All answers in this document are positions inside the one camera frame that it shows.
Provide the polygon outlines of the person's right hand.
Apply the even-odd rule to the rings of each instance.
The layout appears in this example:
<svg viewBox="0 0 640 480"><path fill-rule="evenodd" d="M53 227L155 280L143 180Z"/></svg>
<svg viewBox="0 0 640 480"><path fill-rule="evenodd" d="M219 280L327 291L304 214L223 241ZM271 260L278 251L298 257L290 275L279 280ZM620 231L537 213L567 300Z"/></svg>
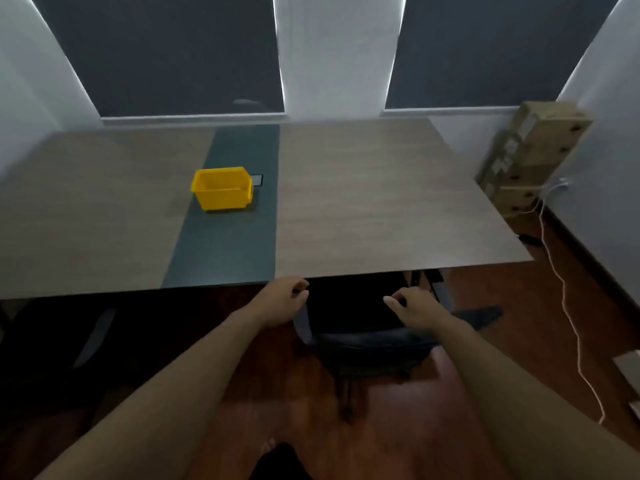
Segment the person's right hand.
<svg viewBox="0 0 640 480"><path fill-rule="evenodd" d="M406 306L405 316L397 317L409 328L438 331L455 318L437 302L428 290L419 287L404 287L391 296Z"/></svg>

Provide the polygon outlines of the person's left hand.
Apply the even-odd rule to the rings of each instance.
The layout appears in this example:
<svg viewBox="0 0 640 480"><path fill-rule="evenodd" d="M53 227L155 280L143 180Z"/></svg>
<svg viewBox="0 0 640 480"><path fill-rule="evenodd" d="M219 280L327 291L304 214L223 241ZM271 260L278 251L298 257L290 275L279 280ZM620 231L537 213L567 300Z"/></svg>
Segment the person's left hand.
<svg viewBox="0 0 640 480"><path fill-rule="evenodd" d="M285 276L281 278L301 278ZM277 278L258 292L258 294L244 307L251 322L259 328L275 327L291 321L305 304L286 304L278 299Z"/></svg>

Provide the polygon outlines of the black office chair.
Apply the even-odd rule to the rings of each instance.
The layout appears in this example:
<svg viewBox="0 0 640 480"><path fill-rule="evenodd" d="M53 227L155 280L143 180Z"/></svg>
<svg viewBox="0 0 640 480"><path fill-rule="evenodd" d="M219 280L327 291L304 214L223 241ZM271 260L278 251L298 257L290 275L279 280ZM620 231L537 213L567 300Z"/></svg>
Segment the black office chair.
<svg viewBox="0 0 640 480"><path fill-rule="evenodd" d="M308 281L310 295L294 318L294 329L303 350L315 354L332 376L339 416L350 424L356 379L409 379L411 371L438 345L432 336L403 326L381 302L382 296L407 283L419 286L426 282L437 301L447 301L444 279L440 270L427 269L412 271L409 280L403 272L388 272Z"/></svg>

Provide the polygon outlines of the person's left forearm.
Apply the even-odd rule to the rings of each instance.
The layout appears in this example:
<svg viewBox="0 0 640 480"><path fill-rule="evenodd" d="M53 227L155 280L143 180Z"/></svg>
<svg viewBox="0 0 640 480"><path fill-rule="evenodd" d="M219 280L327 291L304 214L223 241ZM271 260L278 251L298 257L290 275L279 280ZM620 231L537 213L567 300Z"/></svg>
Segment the person's left forearm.
<svg viewBox="0 0 640 480"><path fill-rule="evenodd" d="M35 480L181 480L253 339L288 321L254 306L231 313Z"/></svg>

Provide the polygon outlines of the person's right forearm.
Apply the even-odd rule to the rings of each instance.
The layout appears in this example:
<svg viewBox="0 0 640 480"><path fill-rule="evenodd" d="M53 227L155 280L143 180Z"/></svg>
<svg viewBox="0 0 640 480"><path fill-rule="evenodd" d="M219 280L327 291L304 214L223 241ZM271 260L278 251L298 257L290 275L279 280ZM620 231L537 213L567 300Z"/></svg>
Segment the person's right forearm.
<svg viewBox="0 0 640 480"><path fill-rule="evenodd" d="M640 453L544 386L467 323L434 333L513 475L521 480L640 480Z"/></svg>

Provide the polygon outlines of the dark grey table panel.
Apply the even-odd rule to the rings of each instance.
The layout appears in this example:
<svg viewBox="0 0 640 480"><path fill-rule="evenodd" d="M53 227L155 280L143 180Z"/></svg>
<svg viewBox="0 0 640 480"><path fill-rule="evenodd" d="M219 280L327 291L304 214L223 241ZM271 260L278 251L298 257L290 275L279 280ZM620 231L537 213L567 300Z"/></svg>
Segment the dark grey table panel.
<svg viewBox="0 0 640 480"><path fill-rule="evenodd" d="M261 176L245 209L205 212L192 197L162 288L264 283L275 276L280 127L216 129L203 168Z"/></svg>

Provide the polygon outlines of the yellow plastic storage bin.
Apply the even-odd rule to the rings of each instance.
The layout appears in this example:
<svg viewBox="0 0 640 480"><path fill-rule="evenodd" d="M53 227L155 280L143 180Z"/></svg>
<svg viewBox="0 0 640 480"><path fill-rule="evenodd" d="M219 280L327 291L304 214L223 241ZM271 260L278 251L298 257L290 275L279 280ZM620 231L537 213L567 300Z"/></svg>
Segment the yellow plastic storage bin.
<svg viewBox="0 0 640 480"><path fill-rule="evenodd" d="M253 180L243 167L201 169L191 192L206 212L245 209L253 201Z"/></svg>

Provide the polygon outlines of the person's black trouser leg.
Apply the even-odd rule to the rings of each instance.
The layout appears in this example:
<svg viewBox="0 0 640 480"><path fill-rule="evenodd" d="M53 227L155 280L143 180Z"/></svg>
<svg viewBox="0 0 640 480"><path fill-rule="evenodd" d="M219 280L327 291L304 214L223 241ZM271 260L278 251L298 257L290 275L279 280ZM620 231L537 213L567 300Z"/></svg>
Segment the person's black trouser leg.
<svg viewBox="0 0 640 480"><path fill-rule="evenodd" d="M266 444L248 480L314 480L288 442Z"/></svg>

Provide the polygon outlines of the white flat board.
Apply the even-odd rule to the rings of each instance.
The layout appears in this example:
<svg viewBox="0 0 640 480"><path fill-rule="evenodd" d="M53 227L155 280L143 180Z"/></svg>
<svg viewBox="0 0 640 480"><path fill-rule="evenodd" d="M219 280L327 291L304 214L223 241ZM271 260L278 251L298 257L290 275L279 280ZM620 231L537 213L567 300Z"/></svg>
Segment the white flat board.
<svg viewBox="0 0 640 480"><path fill-rule="evenodd" d="M640 349L613 357L613 362L629 386L640 397Z"/></svg>

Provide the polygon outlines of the dark grey window blind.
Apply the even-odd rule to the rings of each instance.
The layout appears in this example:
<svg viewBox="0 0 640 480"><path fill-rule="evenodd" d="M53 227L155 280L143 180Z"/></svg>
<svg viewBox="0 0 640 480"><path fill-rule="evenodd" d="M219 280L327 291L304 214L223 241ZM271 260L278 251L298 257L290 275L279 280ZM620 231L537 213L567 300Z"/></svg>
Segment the dark grey window blind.
<svg viewBox="0 0 640 480"><path fill-rule="evenodd" d="M386 110L553 101L619 0L406 0Z"/></svg>
<svg viewBox="0 0 640 480"><path fill-rule="evenodd" d="M32 0L103 118L283 113L273 0Z"/></svg>

